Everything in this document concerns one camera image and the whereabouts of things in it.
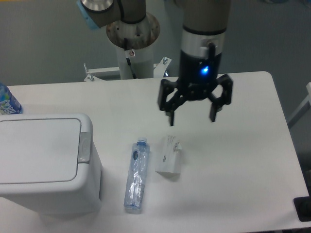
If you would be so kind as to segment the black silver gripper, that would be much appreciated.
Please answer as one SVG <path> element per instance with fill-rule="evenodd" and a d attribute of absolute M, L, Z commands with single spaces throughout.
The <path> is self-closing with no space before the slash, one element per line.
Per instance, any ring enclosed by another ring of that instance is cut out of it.
<path fill-rule="evenodd" d="M 173 82 L 162 79 L 158 94 L 158 107 L 174 125 L 175 110 L 186 101 L 209 99 L 209 118 L 216 115 L 232 100 L 233 80 L 228 74 L 218 77 L 226 27 L 217 30 L 195 30 L 183 26 L 179 77 Z"/>

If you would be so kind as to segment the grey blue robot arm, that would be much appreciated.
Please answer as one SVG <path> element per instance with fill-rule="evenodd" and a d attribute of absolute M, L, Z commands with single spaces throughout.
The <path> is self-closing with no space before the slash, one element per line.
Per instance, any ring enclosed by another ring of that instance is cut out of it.
<path fill-rule="evenodd" d="M 105 29 L 117 52 L 122 79 L 155 77 L 153 51 L 168 30 L 161 9 L 148 0 L 79 0 L 77 7 L 90 29 Z M 233 82 L 219 75 L 231 1 L 177 0 L 182 17 L 179 72 L 162 79 L 157 104 L 174 124 L 174 113 L 187 101 L 209 99 L 209 118 L 232 99 Z"/>

